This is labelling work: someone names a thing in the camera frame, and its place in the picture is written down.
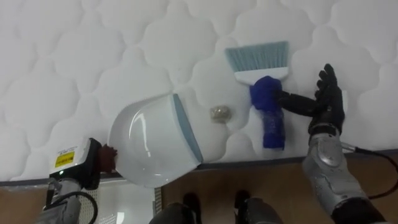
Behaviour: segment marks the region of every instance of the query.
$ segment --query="black cable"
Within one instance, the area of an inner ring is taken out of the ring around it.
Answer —
[[[94,222],[95,222],[95,220],[97,219],[97,216],[98,216],[98,205],[95,202],[95,199],[91,195],[86,193],[86,192],[70,192],[70,193],[61,195],[53,203],[51,203],[49,205],[49,207],[57,206],[60,203],[62,203],[65,199],[67,199],[69,197],[72,197],[72,196],[82,196],[82,197],[87,198],[91,202],[91,204],[93,205],[93,208],[94,208],[94,212],[93,212],[93,217],[88,222],[88,224],[94,224]]]
[[[368,149],[361,149],[360,147],[355,147],[355,152],[356,153],[360,153],[360,154],[365,154],[365,155],[370,155],[370,156],[378,156],[384,159],[387,159],[396,169],[396,172],[398,174],[398,165],[397,163],[389,156],[381,154],[380,152],[374,152],[372,150],[368,150]],[[398,178],[397,178],[397,182],[394,184],[394,186],[392,186],[389,190],[380,193],[380,194],[376,194],[376,195],[372,195],[372,196],[368,196],[369,199],[377,199],[377,198],[381,198],[381,197],[385,197],[388,196],[392,193],[394,193],[396,190],[398,189]]]

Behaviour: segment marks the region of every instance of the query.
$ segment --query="white dustpan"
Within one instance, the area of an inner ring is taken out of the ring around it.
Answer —
[[[177,94],[125,107],[114,120],[108,144],[118,150],[116,170],[145,187],[161,187],[203,161]]]

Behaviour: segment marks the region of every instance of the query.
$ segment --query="white mattress fabric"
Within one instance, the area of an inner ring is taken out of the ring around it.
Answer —
[[[2,0],[0,180],[47,177],[73,139],[104,144],[126,105],[173,92],[201,118],[205,162],[304,156],[309,119],[288,112],[285,151],[263,150],[248,87],[224,56],[280,40],[286,90],[312,96],[331,63],[348,92],[342,140],[398,147],[397,12],[395,0]],[[227,125],[208,122],[218,105],[233,111]]]

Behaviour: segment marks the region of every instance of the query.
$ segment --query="hand brush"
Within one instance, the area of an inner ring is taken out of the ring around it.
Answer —
[[[272,91],[282,89],[280,79],[289,73],[288,48],[283,41],[225,50],[237,81],[250,85],[251,102],[262,114],[262,145],[268,149],[285,147],[284,114]]]

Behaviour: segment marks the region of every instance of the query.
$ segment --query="yellow label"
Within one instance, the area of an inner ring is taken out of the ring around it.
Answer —
[[[75,152],[68,152],[57,157],[55,162],[55,168],[72,163],[73,157],[75,157]]]

